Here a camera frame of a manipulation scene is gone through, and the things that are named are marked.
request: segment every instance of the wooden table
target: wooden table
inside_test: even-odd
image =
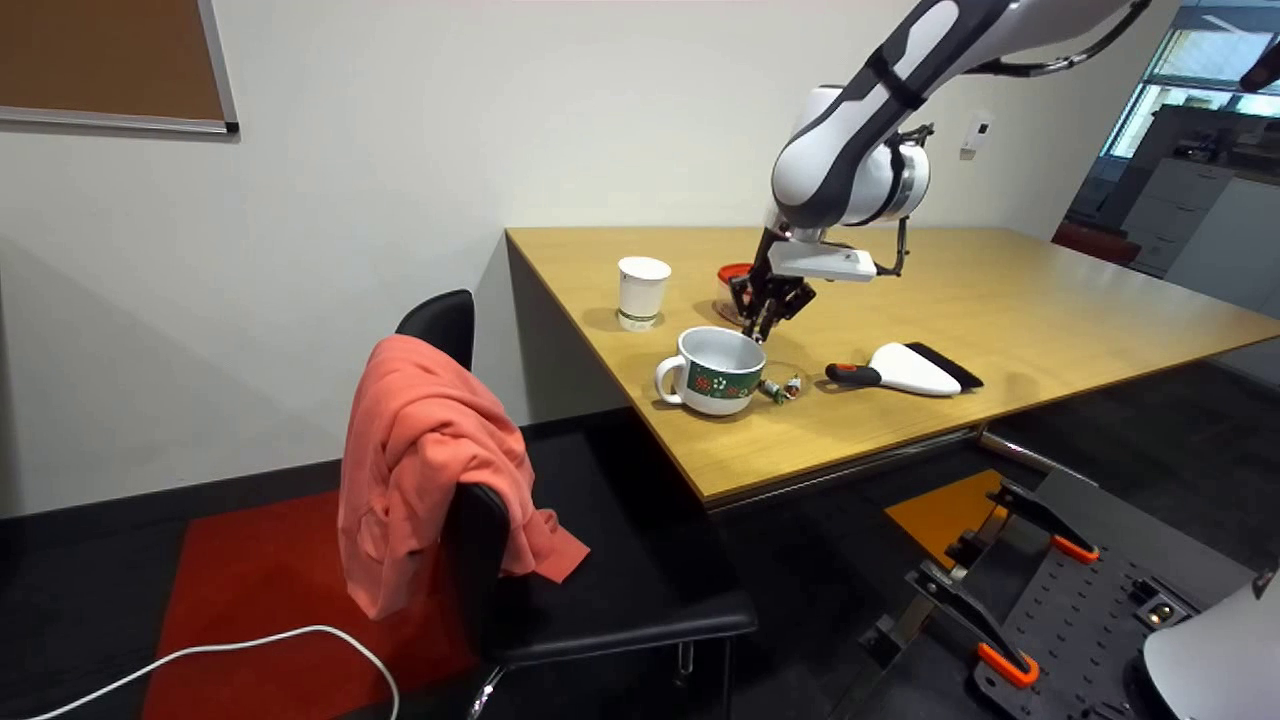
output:
[[[774,405],[707,418],[658,400],[654,368],[716,314],[716,270],[749,263],[759,228],[508,229],[513,247],[680,466],[704,502],[758,495],[804,473],[1280,337],[1280,320],[1006,229],[913,229],[901,278],[814,281],[818,297],[764,343],[765,377],[804,379]],[[892,260],[893,231],[832,238]],[[617,260],[672,266],[663,316],[645,333],[614,319]],[[860,364],[887,342],[920,341],[986,382],[952,398],[831,387],[828,363]]]

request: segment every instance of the red rug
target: red rug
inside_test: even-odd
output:
[[[442,578],[428,582],[424,573],[415,602],[385,620],[360,611],[343,584],[337,514],[332,492],[191,523],[156,657],[332,625],[380,657],[402,694],[470,669],[475,661]],[[307,634],[161,667],[143,717],[311,720],[388,698],[387,682],[355,648]]]

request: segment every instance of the pink hoodie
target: pink hoodie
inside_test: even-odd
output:
[[[421,551],[440,537],[454,483],[484,483],[507,506],[504,573],[536,571],[559,583],[586,556],[588,547],[553,511],[534,509],[525,441],[498,398],[430,345],[388,337],[374,347],[356,388],[338,506],[347,591],[371,619],[408,602]]]

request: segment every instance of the red lid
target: red lid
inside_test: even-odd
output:
[[[751,272],[750,263],[735,263],[732,265],[724,265],[716,273],[716,277],[721,279],[722,283],[728,284],[728,281],[733,278],[740,278]]]

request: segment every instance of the chair leg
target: chair leg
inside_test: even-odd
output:
[[[721,717],[733,717],[733,638],[724,638],[724,685],[721,688]]]
[[[684,688],[689,685],[689,676],[694,674],[694,643],[684,642],[676,646],[676,685]]]
[[[502,675],[506,671],[507,669],[499,665],[493,669],[493,673],[489,673],[489,678],[484,682],[484,685],[480,685],[480,691],[471,701],[471,710],[467,711],[467,720],[476,720],[476,717],[480,717],[480,714],[484,712],[484,703],[489,702],[489,696],[493,694],[493,689],[498,687],[498,680],[502,679]]]

